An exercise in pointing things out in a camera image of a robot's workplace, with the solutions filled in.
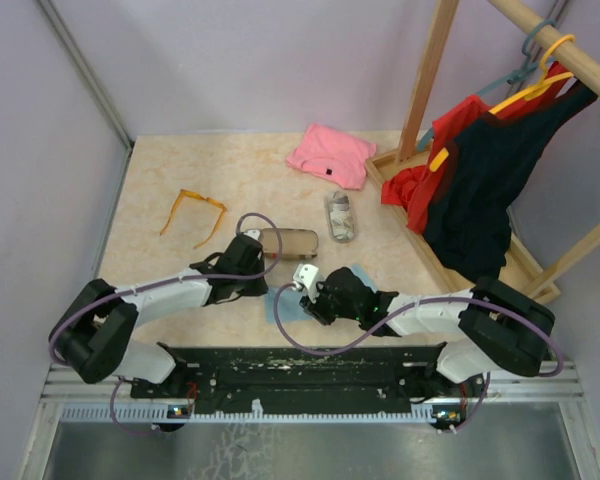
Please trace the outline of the light blue cloth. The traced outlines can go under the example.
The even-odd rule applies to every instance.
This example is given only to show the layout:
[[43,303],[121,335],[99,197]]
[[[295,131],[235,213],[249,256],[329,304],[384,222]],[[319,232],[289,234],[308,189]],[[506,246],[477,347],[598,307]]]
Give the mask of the light blue cloth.
[[[359,264],[352,264],[349,269],[357,276],[362,283],[371,288],[373,291],[377,290],[376,284],[367,274],[367,272]],[[265,317],[268,324],[275,324],[274,315],[274,300],[278,292],[278,287],[270,287],[267,294],[264,296],[265,306]],[[281,323],[292,323],[298,321],[311,321],[313,317],[306,314],[300,305],[302,295],[294,290],[285,290],[277,303],[278,305],[278,316]]]

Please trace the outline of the map print glasses case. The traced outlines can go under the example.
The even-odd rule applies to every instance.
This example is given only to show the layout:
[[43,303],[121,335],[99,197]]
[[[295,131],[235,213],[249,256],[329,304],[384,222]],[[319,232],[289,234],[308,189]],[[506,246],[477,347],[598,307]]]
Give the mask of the map print glasses case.
[[325,197],[325,209],[330,235],[334,241],[349,243],[356,237],[353,204],[343,191],[333,191]]

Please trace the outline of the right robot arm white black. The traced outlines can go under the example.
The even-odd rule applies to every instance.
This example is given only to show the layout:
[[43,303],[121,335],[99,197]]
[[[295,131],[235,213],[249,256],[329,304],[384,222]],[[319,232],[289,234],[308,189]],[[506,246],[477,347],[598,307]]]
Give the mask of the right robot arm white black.
[[441,396],[494,370],[539,376],[555,324],[548,308],[491,277],[445,295],[407,295],[374,290],[348,267],[323,276],[302,264],[293,285],[303,294],[303,310],[325,326],[347,319],[373,336],[454,336],[426,372],[428,387]]

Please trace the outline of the brown striped glasses case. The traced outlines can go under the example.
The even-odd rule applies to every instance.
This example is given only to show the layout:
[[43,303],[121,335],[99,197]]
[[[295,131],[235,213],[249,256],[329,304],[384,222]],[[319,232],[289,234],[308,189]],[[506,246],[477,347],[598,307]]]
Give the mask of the brown striped glasses case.
[[272,228],[263,228],[261,239],[263,254],[271,259],[310,260],[317,257],[319,237],[313,230],[281,228],[282,250],[279,250],[278,238]]

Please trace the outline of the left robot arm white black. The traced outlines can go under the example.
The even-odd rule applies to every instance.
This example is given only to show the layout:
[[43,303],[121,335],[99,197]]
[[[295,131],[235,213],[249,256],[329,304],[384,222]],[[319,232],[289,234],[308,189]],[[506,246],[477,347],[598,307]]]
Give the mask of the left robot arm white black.
[[181,394],[188,384],[184,362],[168,346],[138,342],[132,334],[183,310],[267,293],[259,237],[256,230],[239,233],[225,251],[153,283],[115,288],[90,281],[49,335],[54,359],[87,384],[113,375],[147,381],[169,397]]

